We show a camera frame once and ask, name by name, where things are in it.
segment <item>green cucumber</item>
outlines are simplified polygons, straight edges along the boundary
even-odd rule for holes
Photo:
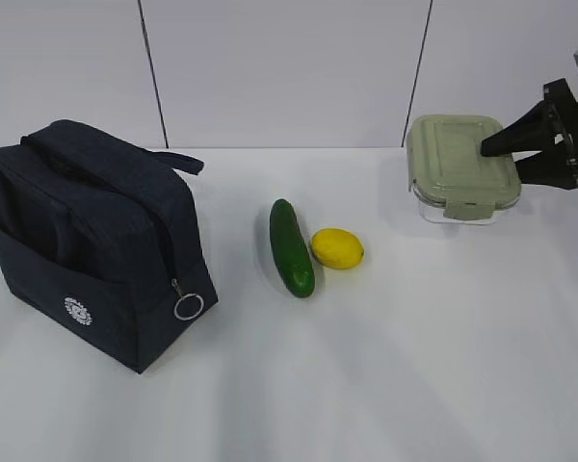
[[[282,281],[293,295],[306,298],[315,290],[315,271],[293,207],[277,200],[270,212],[270,244]]]

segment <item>yellow lemon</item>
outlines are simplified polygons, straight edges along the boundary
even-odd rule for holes
[[[335,270],[356,267],[364,258],[359,239],[344,229],[322,229],[312,237],[311,246],[319,263]]]

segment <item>metal key ring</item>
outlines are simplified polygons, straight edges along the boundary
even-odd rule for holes
[[[192,297],[196,297],[199,300],[199,309],[197,310],[196,313],[194,313],[191,316],[180,315],[177,312],[178,306],[180,306],[180,303],[182,303],[187,298],[192,298]],[[191,321],[201,314],[201,312],[203,311],[204,305],[205,305],[205,302],[203,301],[203,298],[201,297],[201,295],[199,295],[199,294],[186,294],[186,295],[180,297],[180,299],[175,302],[175,306],[173,306],[173,315],[181,321]]]

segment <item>container lid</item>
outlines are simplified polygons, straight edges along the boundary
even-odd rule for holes
[[[445,208],[446,218],[492,217],[520,196],[512,154],[482,157],[482,141],[502,130],[481,115],[424,115],[407,139],[410,182],[420,200]]]

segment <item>navy blue insulated bag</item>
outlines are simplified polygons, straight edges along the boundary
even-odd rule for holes
[[[136,372],[218,301],[173,168],[203,163],[69,120],[0,148],[9,289]]]

